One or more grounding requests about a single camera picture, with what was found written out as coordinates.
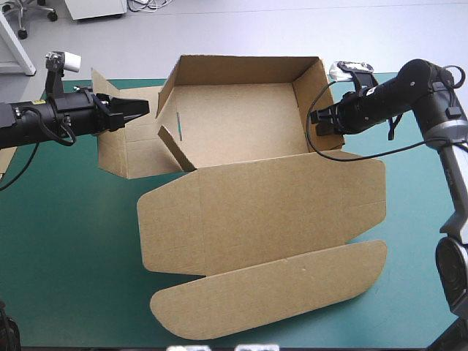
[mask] black cable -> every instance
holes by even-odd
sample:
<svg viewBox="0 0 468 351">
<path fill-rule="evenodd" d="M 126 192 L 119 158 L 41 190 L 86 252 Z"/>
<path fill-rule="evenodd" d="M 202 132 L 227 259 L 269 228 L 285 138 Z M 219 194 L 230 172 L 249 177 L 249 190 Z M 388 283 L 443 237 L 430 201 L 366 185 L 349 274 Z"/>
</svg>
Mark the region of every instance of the black cable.
<svg viewBox="0 0 468 351">
<path fill-rule="evenodd" d="M 60 122 L 60 127 L 68 134 L 69 138 L 72 139 L 72 141 L 68 141 L 68 140 L 65 140 L 61 137 L 59 137 L 56 133 L 54 133 L 53 131 L 51 131 L 44 123 L 44 120 L 42 119 L 42 114 L 41 112 L 34 108 L 34 107 L 31 107 L 31 106 L 26 106 L 26 107 L 23 107 L 21 109 L 21 112 L 24 112 L 24 111 L 31 111 L 33 113 L 36 114 L 37 116 L 37 119 L 39 121 L 39 128 L 41 129 L 41 132 L 44 133 L 45 136 L 47 136 L 49 139 L 59 143 L 59 144 L 62 144 L 63 146 L 72 146 L 76 143 L 76 135 L 75 133 L 72 131 L 72 129 L 68 126 L 68 124 L 66 123 L 65 119 L 63 118 Z"/>
<path fill-rule="evenodd" d="M 311 138 L 311 135 L 310 135 L 310 128 L 311 128 L 311 122 L 312 122 L 312 119 L 311 119 L 311 112 L 313 111 L 314 109 L 314 106 L 315 104 L 317 104 L 318 100 L 320 99 L 320 97 L 322 97 L 323 93 L 325 93 L 325 91 L 330 87 L 332 86 L 334 83 L 336 83 L 336 81 L 332 81 L 330 82 L 329 84 L 327 84 L 326 86 L 323 87 L 322 91 L 317 95 L 317 97 L 314 99 L 314 101 L 311 103 L 310 105 L 310 108 L 309 108 L 309 112 L 307 113 L 307 120 L 306 120 L 306 136 L 307 136 L 307 142 L 309 143 L 310 147 L 315 151 L 317 152 L 321 157 L 324 157 L 326 159 L 329 159 L 331 161 L 338 161 L 338 162 L 354 162 L 354 161 L 363 161 L 365 159 L 374 159 L 376 157 L 382 157 L 382 156 L 387 156 L 387 155 L 391 155 L 391 154 L 396 154 L 398 152 L 402 152 L 402 151 L 406 151 L 406 150 L 410 150 L 412 148 L 417 148 L 418 146 L 421 146 L 421 145 L 425 145 L 425 144 L 428 144 L 428 143 L 433 143 L 435 141 L 444 141 L 446 143 L 447 146 L 449 145 L 455 145 L 455 146 L 458 146 L 459 148 L 462 148 L 462 149 L 466 149 L 466 151 L 468 152 L 468 148 L 466 146 L 463 146 L 461 143 L 451 143 L 447 138 L 445 137 L 433 137 L 431 139 L 428 139 L 428 140 L 423 140 L 423 141 L 420 141 L 419 143 L 415 143 L 415 144 L 412 144 L 412 145 L 409 145 L 409 146 L 405 146 L 403 148 L 396 148 L 394 150 L 390 150 L 390 151 L 385 151 L 385 152 L 381 152 L 379 154 L 373 154 L 373 155 L 368 155 L 368 156 L 360 156 L 360 157 L 354 157 L 354 158 L 351 158 L 351 159 L 340 159 L 338 157 L 333 157 L 333 156 L 328 156 L 327 154 L 324 154 L 323 152 L 321 152 L 317 147 L 316 145 L 312 142 L 312 138 Z"/>
<path fill-rule="evenodd" d="M 29 157 L 27 163 L 24 165 L 23 169 L 13 177 L 13 179 L 11 181 L 9 181 L 8 183 L 6 183 L 5 185 L 1 186 L 0 187 L 0 192 L 5 190 L 8 186 L 12 185 L 13 183 L 15 183 L 22 175 L 23 173 L 28 169 L 29 165 L 31 164 L 32 162 L 32 159 L 34 158 L 34 156 L 36 155 L 36 152 L 37 152 L 37 148 L 39 148 L 39 143 L 36 143 L 35 147 L 34 147 L 34 150 L 32 151 L 31 153 L 31 156 Z"/>
</svg>

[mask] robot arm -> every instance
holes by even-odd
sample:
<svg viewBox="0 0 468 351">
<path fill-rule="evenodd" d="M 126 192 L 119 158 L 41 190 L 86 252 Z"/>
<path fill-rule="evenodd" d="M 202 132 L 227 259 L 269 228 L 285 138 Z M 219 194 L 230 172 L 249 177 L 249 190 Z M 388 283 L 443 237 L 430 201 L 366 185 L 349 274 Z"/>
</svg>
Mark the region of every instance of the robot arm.
<svg viewBox="0 0 468 351">
<path fill-rule="evenodd" d="M 61 82 L 64 70 L 77 72 L 79 56 L 54 51 L 46 55 L 45 65 L 48 69 L 45 100 L 0 103 L 0 148 L 48 140 L 71 146 L 78 135 L 115 131 L 149 113 L 145 100 L 93 94 L 90 88 L 64 93 Z"/>
<path fill-rule="evenodd" d="M 312 111 L 309 118 L 317 124 L 317 134 L 358 134 L 390 121 L 409 110 L 415 114 L 424 143 L 439 154 L 455 212 L 440 229 L 446 233 L 436 249 L 436 263 L 445 297 L 452 313 L 460 317 L 430 350 L 465 350 L 468 348 L 468 120 L 454 89 L 449 67 L 438 67 L 424 60 L 405 64 L 397 76 L 377 85 L 372 68 L 339 62 L 337 80 L 347 77 L 356 91 L 346 93 L 335 105 Z"/>
</svg>

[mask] white device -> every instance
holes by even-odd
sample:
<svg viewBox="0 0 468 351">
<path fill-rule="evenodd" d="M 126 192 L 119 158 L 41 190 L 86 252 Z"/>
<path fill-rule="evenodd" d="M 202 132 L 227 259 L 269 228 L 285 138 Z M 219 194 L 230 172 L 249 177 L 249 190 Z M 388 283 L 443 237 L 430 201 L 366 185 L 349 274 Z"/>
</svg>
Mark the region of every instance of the white device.
<svg viewBox="0 0 468 351">
<path fill-rule="evenodd" d="M 79 72 L 81 68 L 81 56 L 68 52 L 64 52 L 64 54 L 64 69 L 71 72 Z"/>
<path fill-rule="evenodd" d="M 331 79 L 337 82 L 352 82 L 351 73 L 345 72 L 343 69 L 358 69 L 363 72 L 372 73 L 374 68 L 366 62 L 349 62 L 349 61 L 335 61 L 330 67 Z"/>
</svg>

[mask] open cardboard box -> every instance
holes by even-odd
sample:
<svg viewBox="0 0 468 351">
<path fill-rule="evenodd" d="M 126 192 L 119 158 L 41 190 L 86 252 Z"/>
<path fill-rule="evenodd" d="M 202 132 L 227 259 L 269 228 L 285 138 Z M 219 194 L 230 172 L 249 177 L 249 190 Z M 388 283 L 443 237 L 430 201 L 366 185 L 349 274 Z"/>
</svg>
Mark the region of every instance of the open cardboard box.
<svg viewBox="0 0 468 351">
<path fill-rule="evenodd" d="M 96 92 L 150 102 L 147 116 L 98 137 L 99 166 L 139 178 L 307 153 L 307 111 L 327 82 L 317 57 L 182 56 L 160 92 L 160 87 L 119 90 L 93 71 Z M 332 102 L 327 90 L 317 107 Z M 159 139 L 161 126 L 189 164 Z M 316 143 L 331 150 L 341 148 L 343 138 L 319 137 Z"/>
<path fill-rule="evenodd" d="M 385 217 L 385 168 L 309 153 L 307 113 L 328 82 L 317 57 L 182 56 L 157 107 L 157 88 L 118 91 L 94 78 L 95 91 L 98 82 L 151 101 L 151 115 L 99 137 L 101 167 L 127 178 L 189 172 L 137 206 L 144 266 L 207 276 L 153 296 L 168 330 L 225 336 L 353 298 L 376 281 L 385 244 L 347 242 Z M 327 90 L 317 108 L 332 103 Z M 312 137 L 352 156 L 335 150 L 342 136 Z"/>
</svg>

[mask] green tabletop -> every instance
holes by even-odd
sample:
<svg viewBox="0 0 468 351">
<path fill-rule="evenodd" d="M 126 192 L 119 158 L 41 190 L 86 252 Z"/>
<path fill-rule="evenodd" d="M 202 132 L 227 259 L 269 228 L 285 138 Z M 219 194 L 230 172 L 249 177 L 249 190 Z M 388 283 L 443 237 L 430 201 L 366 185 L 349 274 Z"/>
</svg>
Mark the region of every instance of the green tabletop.
<svg viewBox="0 0 468 351">
<path fill-rule="evenodd" d="M 379 81 L 393 74 L 377 75 Z M 119 88 L 163 80 L 115 80 Z M 89 81 L 66 82 L 88 85 Z M 336 84 L 336 99 L 350 90 Z M 421 140 L 411 113 L 387 141 L 382 124 L 347 137 L 344 150 L 370 154 Z M 18 149 L 6 181 L 27 160 Z M 210 341 L 212 346 L 276 342 L 283 347 L 422 347 L 455 317 L 434 264 L 439 227 L 453 208 L 437 154 L 421 147 L 384 158 L 387 218 L 356 241 L 384 239 L 388 261 L 359 298 Z M 97 142 L 43 143 L 23 177 L 0 193 L 0 298 L 24 346 L 166 347 L 190 344 L 166 331 L 149 309 L 160 289 L 197 277 L 152 273 L 142 265 L 138 198 L 183 173 L 126 180 L 97 167 Z"/>
</svg>

